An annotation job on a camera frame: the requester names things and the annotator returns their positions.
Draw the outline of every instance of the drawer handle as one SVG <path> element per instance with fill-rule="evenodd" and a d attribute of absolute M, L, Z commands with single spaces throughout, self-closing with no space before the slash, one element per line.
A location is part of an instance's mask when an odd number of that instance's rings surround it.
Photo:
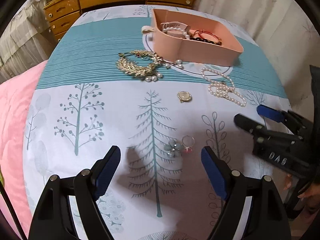
<path fill-rule="evenodd" d="M 70 22 L 63 23 L 63 24 L 61 24 L 61 27 L 69 25 L 69 24 L 70 24 Z"/>
<path fill-rule="evenodd" d="M 65 7 L 60 7 L 58 10 L 56 10 L 56 12 L 59 12 L 61 10 L 65 9 Z"/>

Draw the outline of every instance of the black cable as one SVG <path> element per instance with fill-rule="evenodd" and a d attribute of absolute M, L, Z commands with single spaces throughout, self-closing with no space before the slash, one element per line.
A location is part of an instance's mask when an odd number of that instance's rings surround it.
<path fill-rule="evenodd" d="M 23 229 L 22 229 L 22 226 L 21 226 L 21 224 L 20 224 L 20 222 L 19 222 L 19 219 L 18 219 L 18 217 L 17 217 L 17 214 L 16 214 L 16 212 L 14 211 L 13 206 L 12 206 L 12 204 L 11 204 L 11 202 L 10 202 L 10 199 L 9 199 L 6 191 L 4 190 L 4 187 L 3 187 L 3 185 L 2 185 L 1 182 L 0 182 L 0 193 L 1 193 L 1 195 L 2 195 L 2 197 L 3 197 L 3 199 L 4 199 L 5 203 L 6 203 L 6 205 L 7 205 L 8 209 L 9 209 L 9 211 L 10 211 L 10 214 L 12 215 L 13 221 L 14 221 L 14 223 L 16 224 L 16 227 L 17 227 L 17 229 L 18 229 L 18 232 L 19 232 L 22 240 L 28 240 L 27 237 L 26 237 L 26 235 L 25 235 L 25 233 L 24 233 L 24 231 L 23 231 Z"/>

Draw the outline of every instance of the red bracelet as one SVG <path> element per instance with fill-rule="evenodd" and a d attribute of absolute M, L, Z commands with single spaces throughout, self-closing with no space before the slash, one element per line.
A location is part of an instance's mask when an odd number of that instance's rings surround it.
<path fill-rule="evenodd" d="M 200 37 L 201 39 L 205 39 L 205 38 L 202 36 L 203 33 L 208 34 L 208 35 L 210 35 L 210 36 L 213 36 L 213 37 L 215 37 L 215 38 L 218 40 L 217 45 L 220 45 L 220 46 L 222 45 L 222 40 L 221 40 L 221 38 L 218 37 L 217 35 L 215 35 L 214 33 L 211 33 L 211 32 L 209 32 L 209 31 L 205 31 L 205 30 L 196 30 L 195 33 L 192 35 L 192 37 L 194 37 L 197 33 L 198 33 L 198 35 L 199 35 L 199 37 Z"/>

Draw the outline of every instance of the white curtain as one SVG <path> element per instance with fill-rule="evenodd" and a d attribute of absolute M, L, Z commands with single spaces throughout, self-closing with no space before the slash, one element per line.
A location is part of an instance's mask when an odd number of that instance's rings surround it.
<path fill-rule="evenodd" d="M 196 0 L 195 9 L 243 27 L 278 73 L 292 109 L 313 120 L 309 65 L 320 67 L 320 38 L 294 0 Z"/>
<path fill-rule="evenodd" d="M 46 60 L 57 42 L 49 32 L 43 7 L 47 0 L 27 0 L 0 37 L 0 83 Z"/>

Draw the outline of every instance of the round brooch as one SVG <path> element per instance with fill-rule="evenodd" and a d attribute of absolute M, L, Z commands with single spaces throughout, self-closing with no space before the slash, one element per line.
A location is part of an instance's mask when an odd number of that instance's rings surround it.
<path fill-rule="evenodd" d="M 177 94 L 178 98 L 180 99 L 180 102 L 189 102 L 192 99 L 192 96 L 189 92 L 185 92 L 185 91 L 180 91 Z"/>

